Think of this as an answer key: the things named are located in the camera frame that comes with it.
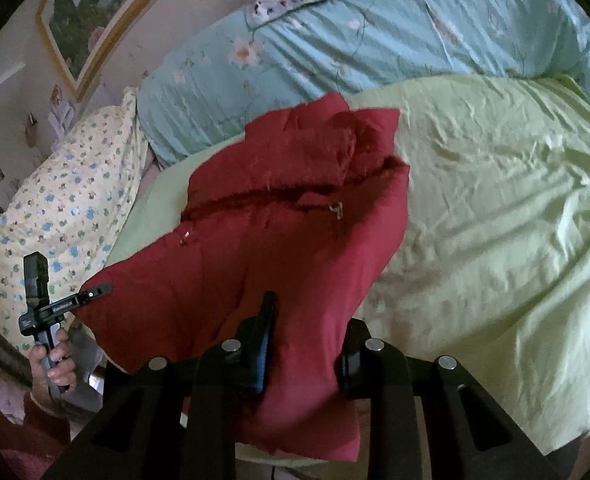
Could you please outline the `red sleeve left forearm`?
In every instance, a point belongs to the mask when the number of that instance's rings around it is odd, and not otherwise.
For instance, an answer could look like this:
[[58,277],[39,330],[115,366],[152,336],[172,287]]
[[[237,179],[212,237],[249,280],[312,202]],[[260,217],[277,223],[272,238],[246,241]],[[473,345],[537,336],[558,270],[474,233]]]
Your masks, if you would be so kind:
[[0,410],[0,474],[12,479],[41,479],[70,443],[69,420],[50,406],[22,396],[24,418],[11,422]]

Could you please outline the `person's left hand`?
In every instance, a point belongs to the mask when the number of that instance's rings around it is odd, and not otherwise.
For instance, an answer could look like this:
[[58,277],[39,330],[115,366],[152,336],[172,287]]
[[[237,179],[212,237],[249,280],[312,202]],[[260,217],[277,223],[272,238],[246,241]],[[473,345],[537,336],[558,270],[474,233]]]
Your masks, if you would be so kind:
[[31,394],[42,405],[52,404],[51,387],[63,387],[72,393],[77,385],[76,364],[71,359],[69,335],[63,328],[55,333],[56,346],[47,352],[42,344],[35,344],[29,352],[32,375]]

